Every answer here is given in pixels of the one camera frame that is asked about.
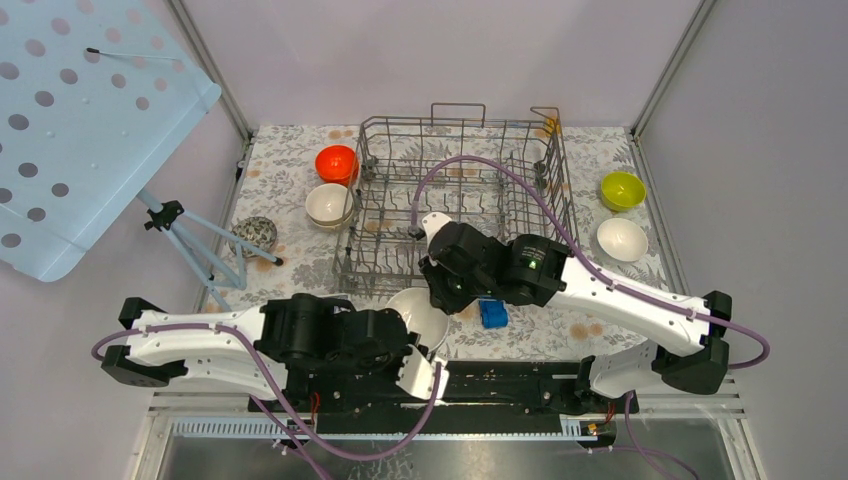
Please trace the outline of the white bowl back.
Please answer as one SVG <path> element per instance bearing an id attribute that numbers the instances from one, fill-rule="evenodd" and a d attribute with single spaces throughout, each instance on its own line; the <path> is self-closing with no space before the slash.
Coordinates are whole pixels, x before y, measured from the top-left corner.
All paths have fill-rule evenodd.
<path id="1" fill-rule="evenodd" d="M 395 294 L 386 304 L 387 308 L 397 311 L 407 329 L 419 335 L 419 344 L 429 353 L 435 352 L 445 341 L 450 316 L 430 303 L 427 288 L 407 288 Z"/>

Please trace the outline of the white bowl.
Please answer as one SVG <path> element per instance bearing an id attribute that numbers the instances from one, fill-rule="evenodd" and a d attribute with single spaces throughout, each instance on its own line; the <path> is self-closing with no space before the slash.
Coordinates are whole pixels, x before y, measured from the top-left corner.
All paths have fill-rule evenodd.
<path id="1" fill-rule="evenodd" d="M 435 352 L 445 341 L 450 316 L 430 303 L 427 288 L 407 288 L 395 294 L 386 304 L 387 308 L 397 311 L 407 329 L 419 335 L 419 344 L 429 353 Z"/>
<path id="2" fill-rule="evenodd" d="M 624 218 L 610 218 L 602 222 L 596 230 L 596 240 L 608 257 L 623 263 L 640 260 L 649 248 L 643 229 Z"/>

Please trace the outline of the grey wire dish rack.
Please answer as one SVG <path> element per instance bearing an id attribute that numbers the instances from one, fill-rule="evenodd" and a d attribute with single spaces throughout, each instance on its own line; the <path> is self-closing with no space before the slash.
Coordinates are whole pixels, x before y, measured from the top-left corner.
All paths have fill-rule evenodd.
<path id="1" fill-rule="evenodd" d="M 359 127 L 360 170 L 350 191 L 350 225 L 338 236 L 337 288 L 389 297 L 423 285 L 423 240 L 409 232 L 410 215 L 431 211 L 470 223 L 506 242 L 521 234 L 560 240 L 542 207 L 507 168 L 544 199 L 577 239 L 563 136 L 544 131 L 556 107 L 531 107 L 529 119 L 495 119 L 481 103 L 436 102 L 426 116 L 371 116 Z"/>

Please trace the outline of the beige bowl with leaf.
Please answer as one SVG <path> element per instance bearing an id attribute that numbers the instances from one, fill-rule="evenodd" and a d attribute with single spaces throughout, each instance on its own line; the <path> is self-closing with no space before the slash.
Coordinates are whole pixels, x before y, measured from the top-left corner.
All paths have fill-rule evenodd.
<path id="1" fill-rule="evenodd" d="M 352 220 L 352 217 L 348 216 L 346 218 L 340 219 L 337 222 L 327 223 L 327 222 L 318 222 L 314 218 L 309 217 L 309 222 L 311 223 L 311 225 L 314 228 L 316 228 L 320 231 L 324 231 L 324 232 L 336 232 L 336 231 L 342 230 L 344 228 L 347 228 L 350 225 L 351 220 Z"/>

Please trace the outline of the plain beige bowl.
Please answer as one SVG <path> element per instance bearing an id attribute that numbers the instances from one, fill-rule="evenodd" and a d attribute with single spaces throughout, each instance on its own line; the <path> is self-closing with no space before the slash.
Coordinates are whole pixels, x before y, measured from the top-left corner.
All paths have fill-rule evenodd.
<path id="1" fill-rule="evenodd" d="M 305 201 L 307 215 L 319 225 L 329 226 L 342 222 L 353 207 L 354 200 L 348 188 L 336 183 L 316 187 Z"/>

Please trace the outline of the yellow bowl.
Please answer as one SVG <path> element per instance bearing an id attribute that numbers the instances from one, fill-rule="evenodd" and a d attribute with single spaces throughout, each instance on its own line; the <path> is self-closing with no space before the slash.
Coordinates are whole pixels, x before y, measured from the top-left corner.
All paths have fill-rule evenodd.
<path id="1" fill-rule="evenodd" d="M 605 207 L 615 212 L 625 212 L 645 201 L 647 188 L 636 175 L 615 171 L 601 180 L 600 195 Z"/>

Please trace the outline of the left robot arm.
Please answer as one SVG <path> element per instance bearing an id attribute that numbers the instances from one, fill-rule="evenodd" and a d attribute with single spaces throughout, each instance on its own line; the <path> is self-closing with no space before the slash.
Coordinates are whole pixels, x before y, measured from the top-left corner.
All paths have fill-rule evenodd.
<path id="1" fill-rule="evenodd" d="M 174 379 L 229 386 L 296 411 L 311 374 L 382 374 L 412 391 L 426 364 L 394 309 L 358 310 L 341 297 L 299 293 L 241 311 L 177 315 L 138 297 L 125 301 L 122 331 L 92 354 L 116 381 L 163 388 Z"/>

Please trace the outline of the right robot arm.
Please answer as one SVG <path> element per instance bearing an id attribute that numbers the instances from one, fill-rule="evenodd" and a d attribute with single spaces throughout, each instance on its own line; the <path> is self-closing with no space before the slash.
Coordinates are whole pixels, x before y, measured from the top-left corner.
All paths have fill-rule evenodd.
<path id="1" fill-rule="evenodd" d="M 580 363 L 575 402 L 597 412 L 632 390 L 665 384 L 712 395 L 728 372 L 729 345 L 702 320 L 711 301 L 664 292 L 583 263 L 567 245 L 533 235 L 507 243 L 442 213 L 421 221 L 427 254 L 419 262 L 431 304 L 447 314 L 476 300 L 574 310 L 645 337 L 645 342 Z"/>

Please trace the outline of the yellow clip on rack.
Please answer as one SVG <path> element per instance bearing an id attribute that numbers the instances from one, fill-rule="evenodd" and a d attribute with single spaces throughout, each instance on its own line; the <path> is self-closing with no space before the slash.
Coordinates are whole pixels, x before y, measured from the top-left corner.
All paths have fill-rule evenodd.
<path id="1" fill-rule="evenodd" d="M 549 136 L 561 135 L 562 134 L 562 125 L 558 118 L 545 118 L 545 126 L 544 131 Z"/>

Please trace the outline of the blue toy car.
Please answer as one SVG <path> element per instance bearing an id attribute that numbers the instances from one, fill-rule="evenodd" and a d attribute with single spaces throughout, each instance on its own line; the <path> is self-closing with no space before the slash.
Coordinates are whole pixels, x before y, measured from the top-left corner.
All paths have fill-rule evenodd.
<path id="1" fill-rule="evenodd" d="M 503 301 L 480 299 L 479 308 L 481 325 L 484 329 L 500 329 L 509 324 L 509 314 Z"/>

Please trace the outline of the light blue tripod stand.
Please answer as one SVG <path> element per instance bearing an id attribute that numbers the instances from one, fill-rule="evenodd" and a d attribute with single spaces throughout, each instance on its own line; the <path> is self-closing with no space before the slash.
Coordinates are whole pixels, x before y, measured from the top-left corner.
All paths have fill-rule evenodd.
<path id="1" fill-rule="evenodd" d="M 251 253 L 269 261 L 274 266 L 282 266 L 285 261 L 271 253 L 271 247 L 260 247 L 233 234 L 231 231 L 188 211 L 179 201 L 160 202 L 150 192 L 142 188 L 136 198 L 147 207 L 149 220 L 144 224 L 146 230 L 156 230 L 166 236 L 178 253 L 201 280 L 206 292 L 223 311 L 231 307 L 222 296 L 221 288 L 245 290 L 247 288 L 247 265 L 244 253 Z M 239 270 L 230 268 L 222 258 L 201 241 L 180 221 L 186 218 L 211 231 L 217 238 L 233 244 L 236 252 L 236 265 Z"/>

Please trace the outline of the light blue perforated board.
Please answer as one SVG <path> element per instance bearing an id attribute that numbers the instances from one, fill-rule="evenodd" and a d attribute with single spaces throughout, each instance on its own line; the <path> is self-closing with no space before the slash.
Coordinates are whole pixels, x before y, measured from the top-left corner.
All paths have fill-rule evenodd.
<path id="1" fill-rule="evenodd" d="M 65 277 L 221 90 L 142 1 L 1 5 L 1 259 Z"/>

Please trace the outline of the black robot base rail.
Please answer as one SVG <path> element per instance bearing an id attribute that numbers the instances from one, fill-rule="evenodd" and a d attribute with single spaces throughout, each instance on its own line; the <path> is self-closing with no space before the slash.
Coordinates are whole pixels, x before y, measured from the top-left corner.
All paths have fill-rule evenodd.
<path id="1" fill-rule="evenodd" d="M 425 401 L 396 384 L 401 361 L 365 374 L 332 372 L 327 364 L 290 368 L 284 396 L 321 435 L 407 434 Z M 602 397 L 568 361 L 451 361 L 450 379 L 422 431 L 425 434 L 553 433 L 562 415 L 602 417 L 636 412 L 634 398 Z"/>

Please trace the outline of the aluminium frame post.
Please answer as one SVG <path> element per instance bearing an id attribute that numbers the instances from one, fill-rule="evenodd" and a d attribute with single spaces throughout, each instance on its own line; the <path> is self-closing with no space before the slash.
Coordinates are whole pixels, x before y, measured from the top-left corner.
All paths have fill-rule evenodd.
<path id="1" fill-rule="evenodd" d="M 636 142 L 641 140 L 641 137 L 647 130 L 647 127 L 665 96 L 665 93 L 686 59 L 688 52 L 697 40 L 701 30 L 708 22 L 712 11 L 717 4 L 717 0 L 700 0 L 698 2 L 692 17 L 688 21 L 680 39 L 672 50 L 672 53 L 663 67 L 645 105 L 631 126 L 630 135 Z"/>
<path id="2" fill-rule="evenodd" d="M 206 72 L 208 77 L 221 88 L 220 101 L 230 123 L 242 141 L 249 144 L 253 139 L 253 131 L 231 89 L 227 85 L 222 71 L 218 67 L 200 29 L 187 8 L 187 4 L 182 0 L 165 0 L 164 4 L 189 44 L 192 53 L 197 59 L 197 63 Z"/>

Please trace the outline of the left aluminium frame post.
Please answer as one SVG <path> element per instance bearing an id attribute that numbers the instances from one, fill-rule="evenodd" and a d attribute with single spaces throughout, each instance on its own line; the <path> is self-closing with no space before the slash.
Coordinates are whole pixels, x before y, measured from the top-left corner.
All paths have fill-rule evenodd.
<path id="1" fill-rule="evenodd" d="M 164 4 L 189 44 L 192 53 L 197 59 L 197 63 L 206 72 L 208 77 L 221 88 L 220 101 L 230 123 L 242 141 L 249 144 L 253 139 L 253 131 L 231 89 L 227 85 L 222 71 L 218 67 L 200 29 L 187 8 L 187 4 L 182 0 L 165 0 Z"/>

